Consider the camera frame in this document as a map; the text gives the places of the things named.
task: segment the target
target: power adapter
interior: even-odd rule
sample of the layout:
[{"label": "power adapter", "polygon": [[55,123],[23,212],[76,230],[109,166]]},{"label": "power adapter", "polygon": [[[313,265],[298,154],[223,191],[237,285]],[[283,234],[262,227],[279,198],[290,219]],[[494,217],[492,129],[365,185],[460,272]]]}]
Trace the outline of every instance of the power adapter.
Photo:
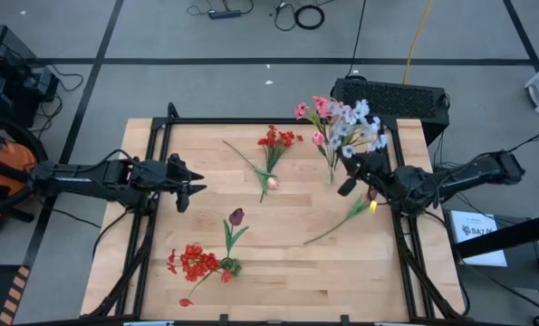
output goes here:
[{"label": "power adapter", "polygon": [[210,19],[223,19],[223,18],[232,18],[232,17],[240,17],[241,16],[240,10],[227,10],[224,12],[218,12],[215,10],[209,10],[208,11],[208,18]]}]

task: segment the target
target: wooden table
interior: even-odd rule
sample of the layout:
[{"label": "wooden table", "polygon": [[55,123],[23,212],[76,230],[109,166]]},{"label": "wooden table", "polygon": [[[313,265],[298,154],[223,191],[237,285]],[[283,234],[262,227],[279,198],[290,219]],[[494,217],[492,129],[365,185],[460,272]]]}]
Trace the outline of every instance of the wooden table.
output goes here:
[{"label": "wooden table", "polygon": [[[129,120],[122,148],[143,158],[149,126],[150,120]],[[276,127],[302,134],[307,140],[281,158],[274,170],[281,187],[270,191],[260,204],[254,172],[221,140],[263,167],[264,154],[256,141],[264,136],[265,125],[173,126],[168,153],[177,152],[191,170],[204,175],[207,189],[191,197],[184,214],[176,210],[176,196],[162,195],[141,318],[216,321],[219,314],[227,313],[232,321],[339,321],[340,315],[348,314],[351,321],[407,321],[389,208],[379,206],[373,215],[362,213],[322,240],[302,245],[341,221],[365,185],[360,183],[348,197],[338,196],[345,171],[338,168],[335,184],[328,185],[325,159],[311,142],[313,126]],[[431,170],[420,122],[399,120],[399,136],[406,164]],[[186,244],[199,244],[224,257],[222,220],[237,207],[245,211],[243,225],[250,226],[231,252],[241,260],[243,271],[230,283],[211,276],[192,295],[195,305],[180,307],[178,300],[194,284],[181,273],[173,275],[167,270],[171,249],[183,252]],[[103,227],[122,211],[118,204],[109,203]],[[439,210],[434,213],[441,216]],[[131,217],[123,219],[102,238],[82,313],[93,310],[120,277],[131,221]],[[462,312],[464,303],[447,231],[421,216],[419,236],[428,276],[454,309]],[[415,276],[412,283],[419,296]],[[134,278],[126,312],[131,312],[136,285]],[[416,302],[422,315],[422,300],[418,297]]]}]

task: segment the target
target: purple tulip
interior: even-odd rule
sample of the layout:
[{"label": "purple tulip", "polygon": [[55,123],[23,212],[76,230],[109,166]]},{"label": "purple tulip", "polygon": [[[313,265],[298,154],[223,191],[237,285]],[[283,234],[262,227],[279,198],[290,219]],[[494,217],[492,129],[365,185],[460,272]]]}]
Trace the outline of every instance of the purple tulip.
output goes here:
[{"label": "purple tulip", "polygon": [[243,208],[238,208],[229,216],[229,222],[231,222],[231,225],[240,226],[243,221],[243,216],[245,216]]}]

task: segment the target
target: white flower bouquet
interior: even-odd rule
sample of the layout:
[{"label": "white flower bouquet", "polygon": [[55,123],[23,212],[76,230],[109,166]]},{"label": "white flower bouquet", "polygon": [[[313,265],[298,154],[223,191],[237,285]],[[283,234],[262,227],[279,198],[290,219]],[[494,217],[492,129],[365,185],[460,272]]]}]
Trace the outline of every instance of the white flower bouquet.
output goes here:
[{"label": "white flower bouquet", "polygon": [[356,101],[353,109],[319,96],[313,96],[313,100],[315,109],[301,102],[295,117],[308,119],[317,128],[312,142],[327,160],[331,184],[340,153],[351,158],[362,146],[366,152],[386,147],[386,135],[380,134],[380,118],[367,118],[370,107],[366,100]]}]

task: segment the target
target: concrete floor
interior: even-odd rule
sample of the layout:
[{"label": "concrete floor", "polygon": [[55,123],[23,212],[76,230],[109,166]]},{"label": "concrete floor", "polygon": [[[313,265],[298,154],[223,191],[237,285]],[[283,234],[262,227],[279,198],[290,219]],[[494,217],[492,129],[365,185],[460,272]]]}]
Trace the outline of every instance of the concrete floor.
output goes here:
[{"label": "concrete floor", "polygon": [[[0,24],[7,24],[38,57],[65,59],[55,60],[64,63],[58,64],[62,72],[78,72],[85,78],[77,91],[60,91],[63,112],[43,136],[51,159],[60,159],[65,150],[71,155],[64,158],[72,163],[98,161],[120,146],[127,119],[163,116],[169,101],[183,117],[291,117],[298,101],[329,93],[348,64],[311,64],[307,58],[351,58],[361,2],[324,5],[322,27],[284,33],[274,27],[271,2],[254,1],[250,14],[218,21],[187,14],[189,5],[206,7],[200,0],[0,1]],[[220,1],[211,2],[222,7]],[[511,3],[539,57],[539,0]],[[229,5],[246,8],[248,1],[232,0]],[[368,1],[357,57],[406,58],[425,5],[424,0]],[[105,34],[111,15],[116,24],[113,33]],[[279,23],[292,20],[285,13]],[[101,46],[102,39],[107,48]],[[414,57],[529,59],[504,0],[435,1]],[[267,62],[111,61],[114,58],[267,58]],[[301,59],[299,64],[267,67],[275,58]],[[409,83],[443,87],[451,97],[444,160],[464,162],[484,151],[508,149],[539,131],[539,116],[523,89],[534,75],[532,66],[456,64],[461,62],[415,65],[409,75]],[[355,65],[353,70],[372,81],[401,82],[404,66]],[[68,85],[77,82],[63,79]],[[64,144],[72,121],[82,118],[81,113],[82,125],[70,151]],[[539,142],[516,155],[527,170],[524,180],[513,187],[468,191],[475,206],[506,216],[539,216]],[[55,207],[101,223],[105,202],[61,195]],[[456,200],[445,207],[471,210]],[[23,262],[35,226],[9,221],[0,233],[0,264]],[[98,233],[89,225],[52,214],[15,323],[78,316]],[[470,316],[478,321],[527,325],[539,314],[488,281],[463,282],[470,294]],[[536,292],[522,292],[538,300]]]}]

